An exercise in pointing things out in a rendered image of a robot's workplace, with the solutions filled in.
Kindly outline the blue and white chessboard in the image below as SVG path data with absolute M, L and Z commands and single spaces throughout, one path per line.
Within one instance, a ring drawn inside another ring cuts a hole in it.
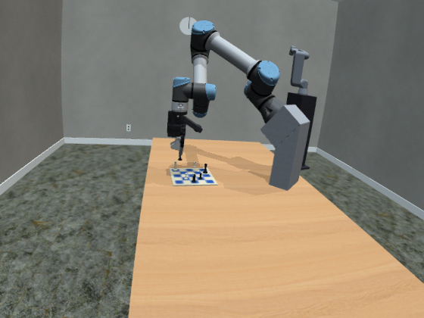
M 173 186 L 218 186 L 208 168 L 207 173 L 203 173 L 204 168 L 177 168 L 177 171 L 169 168 L 169 171 Z M 185 173 L 187 173 L 188 179 L 184 179 Z M 195 174 L 196 182 L 192 182 L 193 173 Z M 198 179 L 200 173 L 202 179 Z

